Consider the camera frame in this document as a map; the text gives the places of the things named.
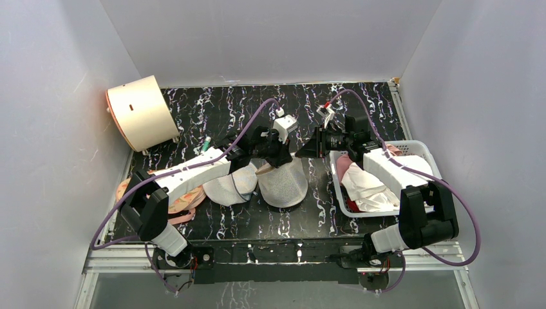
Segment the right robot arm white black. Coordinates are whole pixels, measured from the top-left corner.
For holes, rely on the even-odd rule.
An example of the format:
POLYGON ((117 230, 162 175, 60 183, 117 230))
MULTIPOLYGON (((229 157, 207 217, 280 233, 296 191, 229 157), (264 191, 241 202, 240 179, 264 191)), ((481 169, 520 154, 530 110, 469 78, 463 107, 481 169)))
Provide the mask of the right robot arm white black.
POLYGON ((457 237, 459 226, 450 190, 436 180, 395 165, 372 133, 366 117, 346 116, 343 128, 333 123, 315 127, 308 142, 296 152, 298 158, 323 158, 330 151, 345 151, 358 167, 399 195, 398 224, 365 235, 364 261, 377 267, 387 260, 388 252, 422 248, 457 237))

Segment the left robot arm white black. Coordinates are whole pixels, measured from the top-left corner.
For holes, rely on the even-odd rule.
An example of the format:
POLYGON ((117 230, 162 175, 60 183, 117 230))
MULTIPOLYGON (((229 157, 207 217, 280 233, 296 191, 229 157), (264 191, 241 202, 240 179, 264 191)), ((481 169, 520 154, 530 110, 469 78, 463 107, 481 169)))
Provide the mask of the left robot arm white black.
POLYGON ((250 135, 227 135, 203 154, 170 169, 152 174, 137 170, 119 200, 118 212, 140 241, 155 244, 175 267, 184 268, 193 252, 187 239, 169 223, 169 206, 200 185, 247 166, 253 158, 264 159, 272 167, 291 162, 288 135, 294 129, 279 124, 257 126, 250 135))

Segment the white mesh bag beige zipper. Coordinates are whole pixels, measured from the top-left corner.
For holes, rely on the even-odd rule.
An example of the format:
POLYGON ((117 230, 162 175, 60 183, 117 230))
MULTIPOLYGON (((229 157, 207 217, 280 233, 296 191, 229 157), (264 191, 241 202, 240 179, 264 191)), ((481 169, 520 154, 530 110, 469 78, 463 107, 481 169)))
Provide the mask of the white mesh bag beige zipper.
POLYGON ((265 202, 279 209, 293 207, 305 199, 308 180, 300 158, 291 153, 292 161, 280 167, 266 163, 255 175, 265 202))

